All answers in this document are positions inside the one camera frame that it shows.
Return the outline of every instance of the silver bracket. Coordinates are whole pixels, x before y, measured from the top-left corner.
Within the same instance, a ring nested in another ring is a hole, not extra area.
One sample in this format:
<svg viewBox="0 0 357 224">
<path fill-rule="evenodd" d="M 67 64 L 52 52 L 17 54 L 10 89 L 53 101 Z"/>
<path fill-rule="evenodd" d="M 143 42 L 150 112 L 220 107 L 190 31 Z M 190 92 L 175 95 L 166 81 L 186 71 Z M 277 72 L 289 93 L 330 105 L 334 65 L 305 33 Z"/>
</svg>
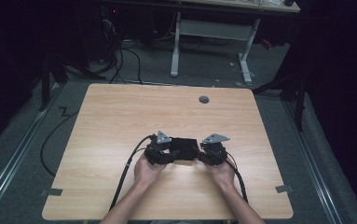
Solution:
<svg viewBox="0 0 357 224">
<path fill-rule="evenodd" d="M 223 135 L 217 134 L 217 133 L 213 133 L 210 136 L 208 136 L 207 138 L 203 139 L 203 143 L 218 143 L 218 142 L 225 142 L 230 140 L 230 138 L 225 137 Z"/>
<path fill-rule="evenodd" d="M 164 134 L 162 131 L 158 131 L 158 139 L 157 139 L 158 144 L 169 143 L 171 141 L 172 139 L 169 136 Z"/>
</svg>

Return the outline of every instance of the tape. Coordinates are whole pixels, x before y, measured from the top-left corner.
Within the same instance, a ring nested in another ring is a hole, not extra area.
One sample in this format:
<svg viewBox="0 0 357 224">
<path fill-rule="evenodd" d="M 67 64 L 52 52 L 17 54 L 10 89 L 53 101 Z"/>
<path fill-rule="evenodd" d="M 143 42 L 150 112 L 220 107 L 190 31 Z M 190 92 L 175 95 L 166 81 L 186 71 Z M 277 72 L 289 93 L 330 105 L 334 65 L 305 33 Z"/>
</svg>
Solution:
<svg viewBox="0 0 357 224">
<path fill-rule="evenodd" d="M 294 189 L 292 189 L 292 186 L 290 186 L 290 185 L 278 186 L 278 187 L 276 187 L 276 190 L 277 190 L 278 193 L 282 193 L 282 192 L 289 193 L 289 192 L 294 191 Z"/>
<path fill-rule="evenodd" d="M 48 195 L 61 196 L 62 189 L 43 189 L 39 195 L 42 197 L 46 197 Z"/>
</svg>

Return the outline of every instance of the gray carpet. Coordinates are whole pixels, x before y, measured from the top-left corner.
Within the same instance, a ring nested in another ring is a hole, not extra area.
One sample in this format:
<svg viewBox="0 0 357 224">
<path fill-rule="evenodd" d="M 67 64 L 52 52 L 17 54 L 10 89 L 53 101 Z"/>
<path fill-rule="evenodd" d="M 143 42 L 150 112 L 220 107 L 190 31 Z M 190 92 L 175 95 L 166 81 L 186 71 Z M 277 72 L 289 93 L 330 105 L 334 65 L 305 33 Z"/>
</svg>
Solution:
<svg viewBox="0 0 357 224">
<path fill-rule="evenodd" d="M 211 48 L 212 46 L 202 46 L 196 50 L 182 50 L 180 75 L 176 78 L 169 75 L 172 47 L 150 49 L 139 44 L 131 50 L 135 51 L 141 59 L 143 82 L 252 89 L 273 79 L 289 46 L 271 50 L 263 49 L 257 45 L 253 46 L 248 58 L 250 70 L 253 72 L 254 83 L 252 85 L 243 83 L 236 54 L 212 52 Z M 124 50 L 123 53 L 124 63 L 120 71 L 121 77 L 126 82 L 137 80 L 137 59 L 130 52 Z M 100 65 L 96 63 L 92 65 L 93 69 L 97 67 Z M 111 78 L 114 72 L 115 70 L 112 70 L 104 75 Z M 40 193 L 43 189 L 50 188 L 53 178 L 41 165 L 40 150 L 48 135 L 65 119 L 62 117 L 60 107 L 67 107 L 67 114 L 76 112 L 80 108 L 86 89 L 91 82 L 94 80 L 70 76 L 69 82 L 46 114 L 20 169 L 0 200 L 0 223 L 50 223 L 41 216 L 46 197 L 40 196 Z M 304 163 L 295 127 L 292 126 L 282 102 L 274 91 L 256 95 L 255 99 L 283 181 L 286 185 L 291 185 L 294 190 L 288 194 L 294 209 L 294 216 L 288 220 L 266 220 L 266 222 L 329 223 L 308 168 Z M 39 106 L 40 88 L 38 86 L 34 89 L 34 98 L 11 120 L 10 125 L 0 137 L 0 174 L 36 116 Z M 356 199 L 324 139 L 323 131 L 312 111 L 309 99 L 306 101 L 303 118 L 304 135 L 335 199 L 343 223 L 357 223 Z M 75 119 L 76 117 L 68 119 L 46 144 L 45 162 L 54 172 L 62 158 Z M 56 223 L 82 223 L 82 221 Z"/>
</svg>

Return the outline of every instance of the wire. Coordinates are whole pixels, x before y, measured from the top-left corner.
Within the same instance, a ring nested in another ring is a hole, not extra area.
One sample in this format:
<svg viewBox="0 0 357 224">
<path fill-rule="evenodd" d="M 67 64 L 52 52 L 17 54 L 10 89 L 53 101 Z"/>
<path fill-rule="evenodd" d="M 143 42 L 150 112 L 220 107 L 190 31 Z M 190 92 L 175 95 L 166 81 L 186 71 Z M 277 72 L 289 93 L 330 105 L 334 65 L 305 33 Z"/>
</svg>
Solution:
<svg viewBox="0 0 357 224">
<path fill-rule="evenodd" d="M 234 166 L 236 167 L 236 169 L 238 169 L 236 160 L 234 160 L 233 156 L 232 156 L 230 153 L 228 153 L 228 152 L 227 152 L 227 155 L 231 158 L 231 160 L 233 160 Z"/>
<path fill-rule="evenodd" d="M 120 77 L 120 79 L 122 80 L 123 84 L 126 84 L 125 79 L 123 79 L 123 77 L 120 74 L 117 74 L 118 77 Z"/>
<path fill-rule="evenodd" d="M 115 65 L 117 65 L 117 58 L 116 58 L 116 56 L 114 55 L 114 56 L 112 57 L 110 63 L 109 63 L 106 67 L 104 67 L 104 68 L 102 68 L 102 69 L 100 69 L 100 70 L 94 71 L 94 72 L 92 72 L 92 73 L 94 73 L 94 74 L 96 74 L 96 75 L 102 74 L 102 73 L 104 73 L 104 72 L 106 72 L 106 71 L 112 69 Z M 65 71 L 66 71 L 67 73 L 73 74 L 73 75 L 78 76 L 78 77 L 79 77 L 79 76 L 85 76 L 85 74 L 80 73 L 80 72 L 76 72 L 76 71 L 74 71 L 74 70 L 71 70 L 71 69 L 68 68 L 68 67 L 65 67 Z"/>
<path fill-rule="evenodd" d="M 172 37 L 172 36 L 174 36 L 174 35 L 171 35 L 171 36 L 167 36 L 167 35 L 169 35 L 170 34 L 170 32 L 172 31 L 172 27 L 173 27 L 173 25 L 174 25 L 174 22 L 175 22 L 175 17 L 176 17 L 176 12 L 174 12 L 174 15 L 172 16 L 172 24 L 170 25 L 170 29 L 169 29 L 169 31 L 164 35 L 164 36 L 162 36 L 161 38 L 158 38 L 158 39 L 155 39 L 156 41 L 158 41 L 158 40 L 163 40 L 163 39 L 168 39 L 168 38 L 170 38 L 170 37 Z"/>
<path fill-rule="evenodd" d="M 240 183 L 240 188 L 241 188 L 241 194 L 242 194 L 242 198 L 245 200 L 245 202 L 248 202 L 248 197 L 247 197 L 247 193 L 245 191 L 245 185 L 244 185 L 244 181 L 242 180 L 241 174 L 239 172 L 239 169 L 237 169 L 237 164 L 236 167 L 230 163 L 227 159 L 222 158 L 221 156 L 217 155 L 216 153 L 214 153 L 213 151 L 210 151 L 214 156 L 216 156 L 217 158 L 223 160 L 225 163 L 227 163 L 234 171 L 234 174 L 236 174 L 237 178 L 239 179 L 239 183 Z"/>
<path fill-rule="evenodd" d="M 156 41 L 154 41 L 154 44 L 156 44 L 156 45 L 158 45 L 158 46 L 162 46 L 162 47 L 169 47 L 169 46 L 172 46 L 175 42 L 174 42 L 174 40 L 169 40 L 170 38 L 172 38 L 173 37 L 173 35 L 172 36 L 170 36 L 169 38 L 165 38 L 165 39 L 163 39 L 163 40 L 156 40 Z M 169 42 L 168 44 L 160 44 L 160 43 L 158 43 L 158 41 L 159 42 Z"/>
<path fill-rule="evenodd" d="M 123 44 L 123 42 L 131 42 L 131 41 L 134 42 L 134 44 L 133 44 L 132 46 L 129 46 L 129 47 L 127 47 L 127 48 L 122 48 L 122 49 L 133 49 L 133 48 L 135 48 L 135 47 L 137 46 L 137 43 L 138 43 L 138 41 L 135 40 L 135 39 L 123 40 L 123 41 L 121 42 L 121 44 Z"/>
<path fill-rule="evenodd" d="M 182 38 L 182 40 L 189 40 L 189 39 L 194 39 L 194 40 L 196 40 L 197 38 L 190 38 L 190 37 L 187 37 L 187 38 Z M 189 50 L 192 50 L 192 49 L 198 49 L 198 48 L 200 48 L 202 45 L 203 45 L 203 42 L 204 42 L 204 38 L 200 38 L 199 39 L 199 44 L 197 45 L 197 46 L 195 46 L 194 48 L 186 48 L 186 47 L 184 47 L 184 43 L 181 43 L 180 42 L 180 47 L 182 48 L 182 49 L 189 49 Z"/>
<path fill-rule="evenodd" d="M 123 53 L 122 53 L 122 49 L 119 49 L 119 53 L 120 53 L 120 65 L 119 65 L 119 68 L 117 68 L 117 71 L 116 71 L 116 72 L 114 73 L 114 75 L 112 76 L 111 81 L 109 81 L 109 84 L 111 84 L 111 83 L 114 81 L 115 77 L 118 76 L 119 71 L 120 71 L 120 69 L 122 68 L 122 65 L 123 65 Z"/>
<path fill-rule="evenodd" d="M 238 40 L 228 39 L 228 40 L 226 40 L 226 42 L 218 43 L 218 42 L 216 42 L 215 40 L 212 41 L 212 40 L 209 40 L 208 38 L 206 38 L 206 39 L 204 40 L 204 42 L 207 43 L 207 44 L 213 44 L 213 45 L 224 46 L 224 45 L 234 44 L 234 43 L 237 43 L 237 42 L 239 42 L 239 41 L 238 41 Z"/>
<path fill-rule="evenodd" d="M 131 52 L 132 54 L 135 55 L 135 57 L 137 57 L 137 60 L 138 60 L 138 74 L 137 74 L 137 77 L 138 77 L 138 80 L 140 81 L 140 84 L 141 84 L 141 85 L 144 85 L 143 82 L 141 81 L 141 77 L 140 77 L 140 72 L 141 72 L 141 61 L 140 61 L 140 57 L 138 57 L 138 55 L 137 55 L 134 51 L 132 51 L 132 50 L 130 50 L 130 49 L 124 49 L 124 50 Z"/>
<path fill-rule="evenodd" d="M 60 128 L 60 126 L 62 126 L 64 124 L 65 121 L 67 121 L 68 119 L 72 118 L 73 116 L 77 115 L 79 113 L 79 111 L 76 111 L 74 114 L 70 115 L 68 118 L 64 119 L 62 122 L 60 122 L 53 130 L 52 132 L 48 135 L 48 137 L 45 139 L 44 143 L 42 144 L 41 147 L 41 151 L 40 151 L 40 159 L 41 159 L 41 163 L 44 166 L 45 170 L 52 176 L 56 176 L 55 173 L 53 173 L 48 167 L 47 164 L 45 163 L 44 160 L 44 151 L 45 151 L 45 145 L 47 144 L 47 141 L 49 140 L 49 138 Z"/>
<path fill-rule="evenodd" d="M 129 159 L 125 165 L 125 169 L 123 170 L 122 176 L 120 177 L 119 184 L 117 185 L 117 191 L 115 192 L 114 200 L 112 201 L 111 207 L 109 208 L 109 210 L 111 210 L 115 206 L 115 204 L 117 204 L 117 198 L 119 197 L 119 193 L 122 190 L 123 182 L 125 181 L 126 174 L 129 171 L 132 158 L 134 157 L 135 153 L 137 153 L 138 151 L 144 150 L 144 148 L 140 148 L 140 149 L 138 149 L 138 148 L 146 139 L 151 139 L 152 137 L 153 137 L 153 135 L 148 135 L 147 137 L 143 138 L 143 140 L 141 140 L 140 143 L 138 143 L 137 147 L 135 147 L 135 149 L 132 151 L 131 155 L 129 156 Z"/>
</svg>

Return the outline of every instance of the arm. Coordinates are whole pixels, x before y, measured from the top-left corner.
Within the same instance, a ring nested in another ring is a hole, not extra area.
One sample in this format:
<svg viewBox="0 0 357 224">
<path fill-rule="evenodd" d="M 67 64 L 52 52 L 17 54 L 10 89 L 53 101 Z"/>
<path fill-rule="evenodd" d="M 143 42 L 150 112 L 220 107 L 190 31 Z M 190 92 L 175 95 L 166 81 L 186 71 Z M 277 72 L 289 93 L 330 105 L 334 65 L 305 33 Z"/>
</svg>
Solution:
<svg viewBox="0 0 357 224">
<path fill-rule="evenodd" d="M 240 224 L 244 223 L 265 223 L 253 208 L 242 199 L 241 195 L 234 187 L 234 171 L 227 164 L 222 163 L 217 166 L 207 165 L 213 181 L 222 191 L 234 216 Z"/>
<path fill-rule="evenodd" d="M 100 223 L 127 223 L 136 204 L 144 197 L 146 191 L 158 179 L 160 172 L 165 167 L 166 165 L 151 165 L 143 154 L 135 164 L 134 185 Z"/>
</svg>

